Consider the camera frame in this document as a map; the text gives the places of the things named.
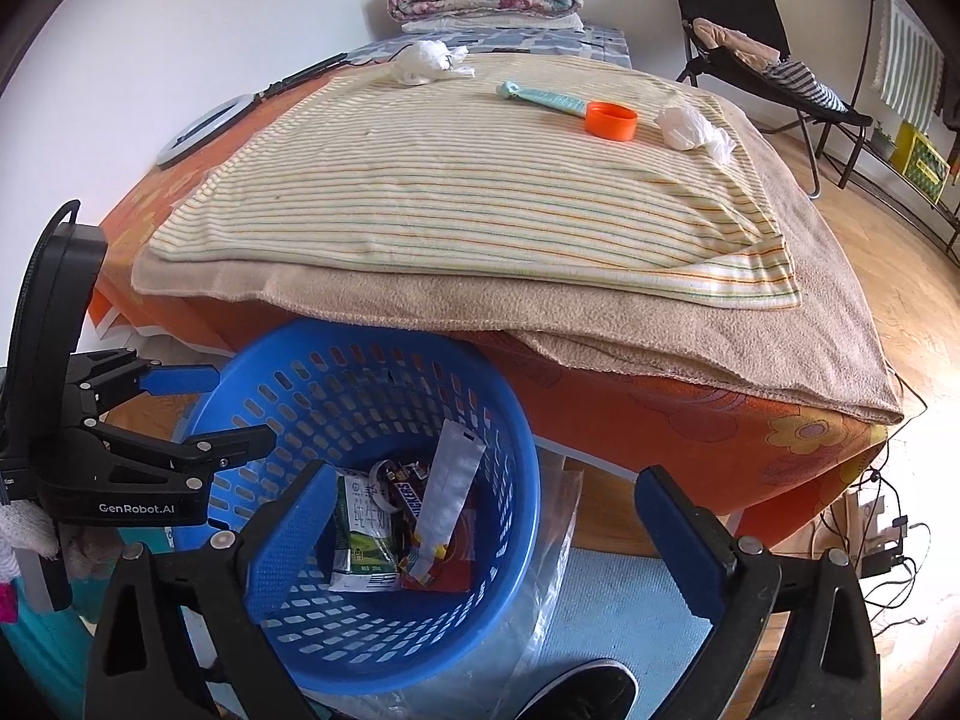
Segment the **brown snickers wrapper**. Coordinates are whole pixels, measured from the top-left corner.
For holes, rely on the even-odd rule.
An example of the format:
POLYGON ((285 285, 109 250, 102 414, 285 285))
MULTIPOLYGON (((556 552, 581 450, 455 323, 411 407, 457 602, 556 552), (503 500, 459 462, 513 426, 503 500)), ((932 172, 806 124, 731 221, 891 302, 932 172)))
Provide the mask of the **brown snickers wrapper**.
POLYGON ((430 468, 421 461, 378 461, 368 475, 368 493, 374 504, 387 514, 402 514, 416 522, 423 507, 430 468))

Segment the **colourful long paper wrapper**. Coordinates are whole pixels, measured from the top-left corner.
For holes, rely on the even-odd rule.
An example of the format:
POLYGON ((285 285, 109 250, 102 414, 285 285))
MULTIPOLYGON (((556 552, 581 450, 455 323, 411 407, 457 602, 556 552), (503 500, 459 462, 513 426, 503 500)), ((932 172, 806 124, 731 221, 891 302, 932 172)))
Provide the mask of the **colourful long paper wrapper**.
POLYGON ((443 422, 407 561, 407 575, 413 582, 428 585, 433 580, 431 571, 448 554, 486 451, 487 446, 464 424, 443 422))

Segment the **light blue tube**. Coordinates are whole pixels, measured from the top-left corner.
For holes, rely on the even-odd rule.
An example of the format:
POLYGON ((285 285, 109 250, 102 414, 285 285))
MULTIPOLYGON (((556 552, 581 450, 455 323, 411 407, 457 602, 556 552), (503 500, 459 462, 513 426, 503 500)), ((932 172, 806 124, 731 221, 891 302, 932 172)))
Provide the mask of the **light blue tube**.
POLYGON ((584 119, 587 112, 587 103, 584 99, 574 98, 569 94, 545 91, 544 89, 528 88, 514 82, 503 82, 496 88, 496 94, 508 101, 523 101, 545 109, 556 110, 563 114, 574 115, 584 119))

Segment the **small white bag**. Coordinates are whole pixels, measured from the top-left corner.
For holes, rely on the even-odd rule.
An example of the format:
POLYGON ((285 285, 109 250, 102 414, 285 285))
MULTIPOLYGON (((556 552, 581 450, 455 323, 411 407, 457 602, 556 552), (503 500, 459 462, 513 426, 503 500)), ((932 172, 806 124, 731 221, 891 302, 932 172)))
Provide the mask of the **small white bag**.
POLYGON ((662 141, 675 151, 701 149, 716 164, 729 164, 737 142, 722 127, 690 106, 667 106, 654 117, 662 141))

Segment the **light blue floor mat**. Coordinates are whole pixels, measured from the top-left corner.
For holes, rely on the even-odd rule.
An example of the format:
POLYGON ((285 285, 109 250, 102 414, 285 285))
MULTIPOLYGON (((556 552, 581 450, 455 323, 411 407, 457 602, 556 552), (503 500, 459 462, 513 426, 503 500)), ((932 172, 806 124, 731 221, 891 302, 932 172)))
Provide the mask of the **light blue floor mat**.
POLYGON ((521 695, 527 699, 576 665, 612 658, 630 668, 640 686, 631 715, 651 717, 710 632, 706 619, 688 611, 659 559, 573 550, 521 695))

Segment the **black shoe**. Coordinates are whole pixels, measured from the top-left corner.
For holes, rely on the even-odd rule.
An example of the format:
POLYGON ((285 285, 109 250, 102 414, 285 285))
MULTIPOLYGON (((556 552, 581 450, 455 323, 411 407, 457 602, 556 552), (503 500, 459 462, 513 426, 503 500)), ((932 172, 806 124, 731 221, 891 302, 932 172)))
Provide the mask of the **black shoe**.
POLYGON ((638 694, 635 675, 620 661, 586 661, 540 688, 516 720, 625 720, 638 694))

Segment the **orange floral bedsheet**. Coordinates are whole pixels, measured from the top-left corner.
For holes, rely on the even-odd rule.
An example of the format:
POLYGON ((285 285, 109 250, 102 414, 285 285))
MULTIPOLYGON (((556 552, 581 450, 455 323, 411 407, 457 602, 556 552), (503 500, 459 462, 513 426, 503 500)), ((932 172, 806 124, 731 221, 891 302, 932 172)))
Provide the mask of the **orange floral bedsheet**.
POLYGON ((148 239, 206 174, 299 101, 299 91, 280 94, 179 164, 149 171, 104 218, 109 249, 89 306, 101 335, 130 330, 232 355, 297 316, 441 333, 498 367, 532 432, 555 449, 630 472, 659 463, 698 504, 738 515, 768 543, 797 532, 880 454, 900 394, 866 296, 774 154, 761 177, 796 234, 804 291, 781 312, 148 257, 148 239))

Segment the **black tripod stand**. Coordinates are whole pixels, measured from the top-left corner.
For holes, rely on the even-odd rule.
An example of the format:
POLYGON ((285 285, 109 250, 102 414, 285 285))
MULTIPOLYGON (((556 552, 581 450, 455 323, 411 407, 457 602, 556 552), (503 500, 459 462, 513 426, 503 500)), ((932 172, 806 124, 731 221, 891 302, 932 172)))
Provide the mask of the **black tripod stand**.
POLYGON ((288 89, 296 88, 302 83, 308 83, 314 78, 319 78, 319 76, 325 75, 327 71, 337 70, 337 68, 343 67, 348 64, 348 54, 347 52, 340 52, 340 54, 332 55, 332 57, 327 57, 327 59, 319 60, 309 67, 303 68, 300 71, 295 71, 291 75, 281 78, 278 82, 270 83, 267 88, 259 91, 256 94, 256 98, 259 101, 265 101, 265 99, 275 98, 279 94, 285 93, 288 89))

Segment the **large crumpled white plastic bag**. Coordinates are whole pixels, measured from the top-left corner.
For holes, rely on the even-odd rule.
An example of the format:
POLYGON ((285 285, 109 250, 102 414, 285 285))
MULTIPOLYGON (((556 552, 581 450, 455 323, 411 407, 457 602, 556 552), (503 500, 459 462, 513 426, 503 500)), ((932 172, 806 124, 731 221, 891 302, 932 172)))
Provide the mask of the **large crumpled white plastic bag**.
POLYGON ((391 76, 399 85, 421 86, 448 80, 473 80, 475 68, 467 64, 469 49, 451 49, 443 41, 415 41, 397 52, 389 62, 391 76))

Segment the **striped yellow towel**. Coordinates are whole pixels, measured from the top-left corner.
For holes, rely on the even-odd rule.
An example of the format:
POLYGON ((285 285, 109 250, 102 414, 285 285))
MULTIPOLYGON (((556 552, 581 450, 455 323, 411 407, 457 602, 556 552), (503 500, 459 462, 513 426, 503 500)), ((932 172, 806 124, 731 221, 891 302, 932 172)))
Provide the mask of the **striped yellow towel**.
POLYGON ((713 94, 597 60, 487 54, 473 80, 344 71, 208 172, 149 239, 170 262, 514 278, 721 309, 793 309, 793 257, 747 148, 675 151, 654 117, 713 94), (508 101, 503 82, 640 116, 631 142, 508 101))

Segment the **orange plastic cap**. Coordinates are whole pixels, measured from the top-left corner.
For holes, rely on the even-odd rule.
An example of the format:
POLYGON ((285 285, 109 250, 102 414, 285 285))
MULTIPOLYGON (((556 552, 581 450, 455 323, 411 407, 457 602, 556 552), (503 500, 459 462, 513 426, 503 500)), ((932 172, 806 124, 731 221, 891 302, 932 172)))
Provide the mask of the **orange plastic cap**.
POLYGON ((612 142, 631 142, 640 116, 630 107, 605 101, 590 101, 584 113, 584 130, 612 142))

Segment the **black clothes rack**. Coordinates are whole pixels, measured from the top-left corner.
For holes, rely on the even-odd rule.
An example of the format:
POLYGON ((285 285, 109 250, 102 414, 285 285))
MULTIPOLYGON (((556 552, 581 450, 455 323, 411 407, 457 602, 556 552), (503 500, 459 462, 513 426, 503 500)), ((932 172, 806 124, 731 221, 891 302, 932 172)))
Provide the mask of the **black clothes rack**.
POLYGON ((931 137, 946 110, 946 56, 907 0, 869 0, 866 37, 850 103, 884 110, 871 125, 827 125, 817 154, 854 187, 958 260, 958 154, 931 137))

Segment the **yellow crate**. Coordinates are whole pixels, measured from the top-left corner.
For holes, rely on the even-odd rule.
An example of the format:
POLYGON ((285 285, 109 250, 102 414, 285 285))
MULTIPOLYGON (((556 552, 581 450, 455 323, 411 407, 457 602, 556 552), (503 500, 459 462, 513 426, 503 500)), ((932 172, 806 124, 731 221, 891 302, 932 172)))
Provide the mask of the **yellow crate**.
POLYGON ((890 164, 931 205, 937 205, 946 190, 950 166, 929 138, 910 122, 900 124, 890 164))

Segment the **blue checked bedsheet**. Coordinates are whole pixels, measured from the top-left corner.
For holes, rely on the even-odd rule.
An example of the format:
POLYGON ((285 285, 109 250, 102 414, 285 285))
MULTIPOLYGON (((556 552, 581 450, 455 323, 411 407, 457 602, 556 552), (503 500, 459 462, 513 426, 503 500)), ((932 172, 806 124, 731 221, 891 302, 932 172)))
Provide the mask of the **blue checked bedsheet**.
POLYGON ((389 62, 404 47, 418 39, 443 41, 449 49, 465 47, 470 54, 567 55, 631 68, 630 47, 623 32, 607 26, 583 29, 482 28, 440 29, 423 34, 400 34, 353 49, 347 55, 352 65, 389 62))

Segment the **green striped hanging cloth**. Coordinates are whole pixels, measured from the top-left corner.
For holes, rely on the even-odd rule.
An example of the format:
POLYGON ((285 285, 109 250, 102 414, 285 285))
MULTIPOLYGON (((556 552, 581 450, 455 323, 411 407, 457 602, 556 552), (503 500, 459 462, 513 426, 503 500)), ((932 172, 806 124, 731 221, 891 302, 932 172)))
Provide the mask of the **green striped hanging cloth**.
POLYGON ((939 99, 944 54, 907 0, 880 2, 880 43, 872 86, 902 121, 926 135, 939 99))

